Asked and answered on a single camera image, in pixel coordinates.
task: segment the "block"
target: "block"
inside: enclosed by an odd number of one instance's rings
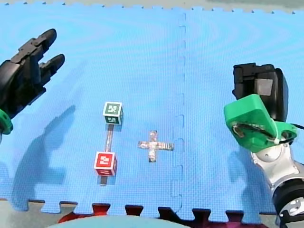
[[[121,125],[123,120],[123,103],[106,102],[103,116],[107,124]]]
[[[115,176],[117,171],[117,159],[114,152],[97,152],[94,169],[101,176]]]

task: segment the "robot finger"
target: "robot finger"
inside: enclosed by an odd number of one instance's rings
[[[39,64],[41,81],[40,85],[44,86],[51,77],[62,67],[65,62],[65,56],[63,54],[53,57],[46,63]]]
[[[42,33],[38,38],[32,38],[18,49],[18,53],[10,60],[13,63],[21,64],[23,60],[31,56],[38,62],[43,58],[49,47],[57,38],[55,29],[49,29]]]

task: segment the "green 3d-printed part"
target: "green 3d-printed part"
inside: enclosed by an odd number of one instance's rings
[[[226,125],[238,144],[253,153],[275,146],[277,141],[293,139],[297,128],[271,119],[262,99],[252,94],[224,107]]]
[[[13,130],[13,124],[9,116],[0,109],[0,129],[2,134],[10,134]]]

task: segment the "red cube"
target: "red cube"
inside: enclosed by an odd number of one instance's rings
[[[117,159],[113,152],[97,152],[94,169],[101,176],[115,176],[117,170]]]

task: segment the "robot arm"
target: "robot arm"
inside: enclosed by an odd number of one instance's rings
[[[43,86],[64,64],[62,54],[39,64],[56,38],[56,30],[50,29],[30,39],[0,65],[0,140],[2,134],[12,131],[11,119],[46,92]]]
[[[264,173],[280,228],[304,227],[304,166],[290,145],[302,126],[286,123],[288,86],[273,65],[234,66],[237,101],[225,106],[226,125]]]

